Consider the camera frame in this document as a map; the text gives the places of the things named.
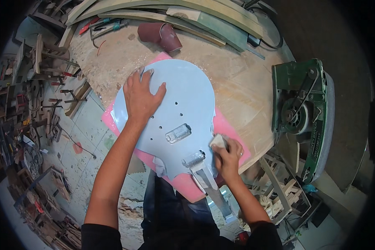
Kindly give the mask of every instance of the workbench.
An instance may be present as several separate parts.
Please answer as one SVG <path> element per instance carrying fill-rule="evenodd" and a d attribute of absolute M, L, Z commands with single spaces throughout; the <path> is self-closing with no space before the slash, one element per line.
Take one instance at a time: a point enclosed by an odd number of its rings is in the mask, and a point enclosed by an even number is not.
<path fill-rule="evenodd" d="M 153 60 L 162 48 L 140 41 L 137 27 L 142 21 L 131 20 L 128 26 L 95 40 L 89 32 L 78 31 L 90 19 L 78 23 L 70 50 L 90 86 L 108 107 L 129 74 Z M 287 62 L 283 50 L 257 48 L 265 60 L 249 51 L 238 53 L 226 45 L 219 47 L 200 37 L 175 29 L 183 48 L 170 53 L 174 59 L 186 60 L 198 66 L 210 79 L 215 93 L 215 105 L 235 128 L 248 146 L 251 157 L 240 166 L 244 172 L 274 145 L 272 121 L 271 66 Z"/>

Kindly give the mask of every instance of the jeans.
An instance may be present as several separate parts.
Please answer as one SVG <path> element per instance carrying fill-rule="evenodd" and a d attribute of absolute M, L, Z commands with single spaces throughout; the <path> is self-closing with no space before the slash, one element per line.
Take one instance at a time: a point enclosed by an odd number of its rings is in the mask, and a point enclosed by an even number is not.
<path fill-rule="evenodd" d="M 175 194 L 172 186 L 157 177 L 153 170 L 150 170 L 144 195 L 143 213 L 141 227 L 145 241 L 155 233 L 175 229 L 191 229 L 210 236 L 220 235 L 207 199 L 190 203 L 178 191 Z"/>

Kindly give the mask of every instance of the pink foam pad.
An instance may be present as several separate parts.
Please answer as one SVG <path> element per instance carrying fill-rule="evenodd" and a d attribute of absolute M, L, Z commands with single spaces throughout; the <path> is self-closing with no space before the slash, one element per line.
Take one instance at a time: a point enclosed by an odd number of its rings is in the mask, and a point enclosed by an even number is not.
<path fill-rule="evenodd" d="M 167 53 L 161 52 L 156 58 L 154 58 L 148 65 L 165 59 L 172 59 Z M 101 120 L 110 128 L 110 130 L 118 137 L 120 132 L 112 118 L 110 112 L 113 110 L 114 101 L 107 107 Z M 218 108 L 215 108 L 216 116 L 213 119 L 214 132 L 216 134 L 225 134 L 230 138 L 234 138 L 240 142 L 243 146 L 244 154 L 239 160 L 239 166 L 241 166 L 248 158 L 250 158 L 251 153 L 249 148 L 245 145 L 243 140 L 239 137 L 235 129 L 229 124 L 228 120 L 223 116 Z M 134 150 L 134 154 L 147 166 L 149 166 L 153 171 L 155 171 L 155 164 L 153 163 L 154 156 L 145 153 L 137 148 Z M 167 176 L 163 177 L 168 183 L 170 183 L 180 194 L 182 194 L 188 201 L 196 202 L 205 197 L 205 194 L 200 190 L 200 188 L 194 182 L 190 174 L 179 174 L 172 181 Z"/>

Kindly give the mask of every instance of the black shirt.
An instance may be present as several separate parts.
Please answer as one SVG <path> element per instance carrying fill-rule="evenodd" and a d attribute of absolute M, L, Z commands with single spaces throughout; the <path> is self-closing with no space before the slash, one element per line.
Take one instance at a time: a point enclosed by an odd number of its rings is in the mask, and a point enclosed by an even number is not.
<path fill-rule="evenodd" d="M 82 250 L 122 249 L 121 235 L 109 226 L 84 224 L 82 232 Z M 282 249 L 282 243 L 275 225 L 258 222 L 249 237 L 246 246 L 235 245 L 222 236 L 203 236 L 191 230 L 172 230 L 156 234 L 139 248 L 145 249 Z"/>

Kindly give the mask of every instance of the red utility knife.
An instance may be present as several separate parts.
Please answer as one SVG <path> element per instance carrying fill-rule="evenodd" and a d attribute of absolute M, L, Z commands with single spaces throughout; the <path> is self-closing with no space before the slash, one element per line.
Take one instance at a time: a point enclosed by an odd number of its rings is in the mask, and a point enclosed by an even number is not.
<path fill-rule="evenodd" d="M 98 16 L 95 17 L 92 21 L 90 21 L 83 28 L 81 28 L 81 30 L 79 31 L 79 34 L 82 35 L 83 33 L 85 33 L 89 29 L 89 25 L 96 23 L 98 20 L 100 20 L 100 17 L 98 17 Z"/>

